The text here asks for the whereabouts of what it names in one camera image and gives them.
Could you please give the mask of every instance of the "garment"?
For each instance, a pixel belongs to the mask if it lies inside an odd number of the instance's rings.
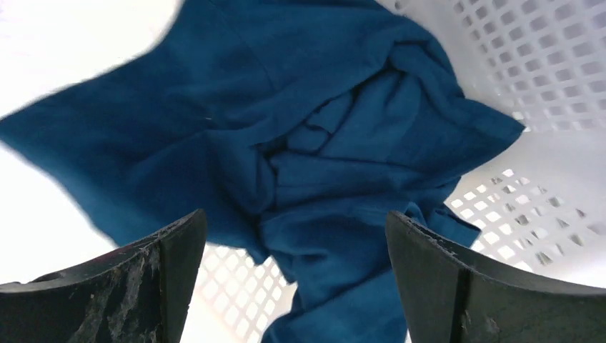
[[[521,131],[370,0],[187,0],[149,53],[0,122],[117,244],[202,208],[210,242],[272,255],[299,288],[263,343],[402,342],[387,212],[471,244],[443,202]]]

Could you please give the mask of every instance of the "white surface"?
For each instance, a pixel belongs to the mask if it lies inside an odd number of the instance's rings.
[[[475,249],[606,287],[606,0],[382,2],[436,34],[468,96],[529,127],[448,200],[484,230]],[[177,5],[0,0],[0,116],[148,49]],[[0,232],[0,283],[112,249],[53,181],[3,146]],[[253,268],[243,252],[207,247],[183,342],[255,343],[292,292],[271,261]]]

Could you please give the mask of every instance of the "blue cloth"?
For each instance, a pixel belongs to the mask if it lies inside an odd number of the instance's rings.
[[[371,0],[188,0],[148,54],[0,122],[117,244],[202,208],[209,241],[273,255],[299,288],[263,343],[401,343],[387,212],[471,244],[443,202],[521,131]]]

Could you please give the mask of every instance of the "black plastic part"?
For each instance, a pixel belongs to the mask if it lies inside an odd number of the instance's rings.
[[[397,212],[387,243],[414,343],[606,342],[606,289],[497,262]]]
[[[206,234],[196,211],[83,264],[0,285],[0,342],[179,342]]]

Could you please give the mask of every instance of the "white plastic basket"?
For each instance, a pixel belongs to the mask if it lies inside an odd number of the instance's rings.
[[[0,0],[0,114],[149,48],[178,7],[47,2]],[[606,0],[380,2],[441,41],[468,97],[527,125],[447,200],[483,230],[474,249],[606,287]],[[82,230],[90,225],[55,183],[8,150],[0,150],[0,165],[0,229],[12,234],[0,239],[8,243],[0,246],[0,282],[28,281],[111,249],[94,229]],[[255,267],[243,251],[209,246],[183,342],[258,342],[288,311],[294,288],[272,260]]]

